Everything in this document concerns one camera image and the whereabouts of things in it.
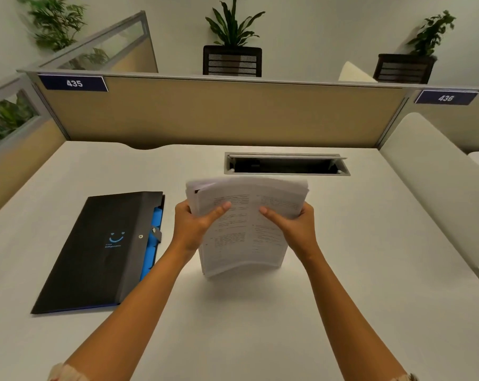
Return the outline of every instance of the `dark planter box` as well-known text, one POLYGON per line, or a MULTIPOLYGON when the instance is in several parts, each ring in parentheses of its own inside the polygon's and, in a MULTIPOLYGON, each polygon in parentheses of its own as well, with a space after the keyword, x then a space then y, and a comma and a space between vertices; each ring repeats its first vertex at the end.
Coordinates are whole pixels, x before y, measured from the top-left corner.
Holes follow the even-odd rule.
POLYGON ((206 45, 203 52, 203 75, 262 77, 261 48, 206 45))
POLYGON ((373 78, 381 83, 427 84, 436 61, 433 56, 383 53, 373 78))

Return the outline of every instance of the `person's right hand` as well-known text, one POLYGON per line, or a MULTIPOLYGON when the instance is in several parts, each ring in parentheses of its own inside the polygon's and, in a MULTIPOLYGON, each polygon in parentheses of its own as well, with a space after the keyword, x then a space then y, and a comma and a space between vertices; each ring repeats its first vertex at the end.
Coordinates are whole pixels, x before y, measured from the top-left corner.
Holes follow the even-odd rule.
POLYGON ((303 264, 315 256, 322 256, 315 237, 313 207, 308 203, 303 204, 296 219, 287 219, 264 206, 259 212, 281 229, 290 248, 303 264))

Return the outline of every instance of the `number sign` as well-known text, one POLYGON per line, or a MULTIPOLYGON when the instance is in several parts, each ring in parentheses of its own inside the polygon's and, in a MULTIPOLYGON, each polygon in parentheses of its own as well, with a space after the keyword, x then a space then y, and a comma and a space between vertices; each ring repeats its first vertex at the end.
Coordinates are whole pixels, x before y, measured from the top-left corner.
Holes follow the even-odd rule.
POLYGON ((416 99, 416 104, 442 104, 468 106, 476 98, 477 91, 436 91, 426 89, 416 99))
POLYGON ((102 76, 38 75, 47 89, 109 92, 102 76))

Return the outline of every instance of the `stack of papers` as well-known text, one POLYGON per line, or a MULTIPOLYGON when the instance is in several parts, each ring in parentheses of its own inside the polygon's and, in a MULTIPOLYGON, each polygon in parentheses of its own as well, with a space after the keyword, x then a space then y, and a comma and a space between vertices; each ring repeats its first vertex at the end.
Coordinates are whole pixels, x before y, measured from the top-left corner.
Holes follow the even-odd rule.
POLYGON ((203 216, 216 206, 231 202, 230 210, 207 231, 199 247, 206 277, 247 264, 280 267, 287 250, 281 230, 262 216, 267 206, 294 219, 308 194, 306 180, 255 177, 217 178, 186 184, 192 214, 203 216))

